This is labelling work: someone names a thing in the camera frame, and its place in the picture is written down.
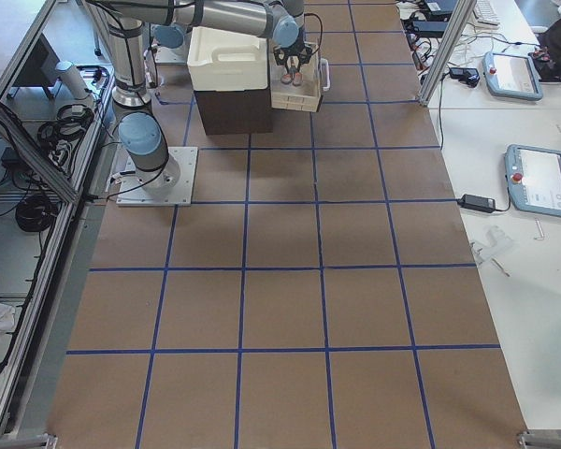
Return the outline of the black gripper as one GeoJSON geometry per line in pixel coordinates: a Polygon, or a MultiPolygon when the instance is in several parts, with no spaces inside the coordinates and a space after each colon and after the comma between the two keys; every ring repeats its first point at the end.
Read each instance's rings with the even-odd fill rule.
{"type": "Polygon", "coordinates": [[[273,56],[278,66],[283,66],[286,70],[290,69],[291,63],[296,63],[299,70],[302,65],[307,65],[314,54],[314,47],[308,42],[296,41],[290,47],[276,46],[273,48],[273,56]]]}

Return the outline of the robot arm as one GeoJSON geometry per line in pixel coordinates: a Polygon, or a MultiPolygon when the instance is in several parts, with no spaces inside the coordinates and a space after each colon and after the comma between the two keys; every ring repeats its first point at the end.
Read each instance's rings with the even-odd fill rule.
{"type": "Polygon", "coordinates": [[[141,189],[157,191],[179,177],[163,131],[151,114],[143,65],[146,23],[173,29],[205,26],[265,38],[281,49],[304,44],[302,1],[90,1],[94,20],[108,32],[114,68],[113,101],[119,139],[136,168],[141,189]]]}

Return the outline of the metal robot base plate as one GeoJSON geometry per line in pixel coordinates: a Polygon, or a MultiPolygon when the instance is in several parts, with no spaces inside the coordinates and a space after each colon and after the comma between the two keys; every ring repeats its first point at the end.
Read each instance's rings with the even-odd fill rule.
{"type": "Polygon", "coordinates": [[[189,206],[192,202],[194,175],[197,164],[197,147],[169,147],[169,160],[159,177],[142,186],[155,176],[152,173],[135,172],[135,164],[127,157],[125,170],[133,173],[122,178],[123,193],[114,199],[119,206],[189,206]]]}

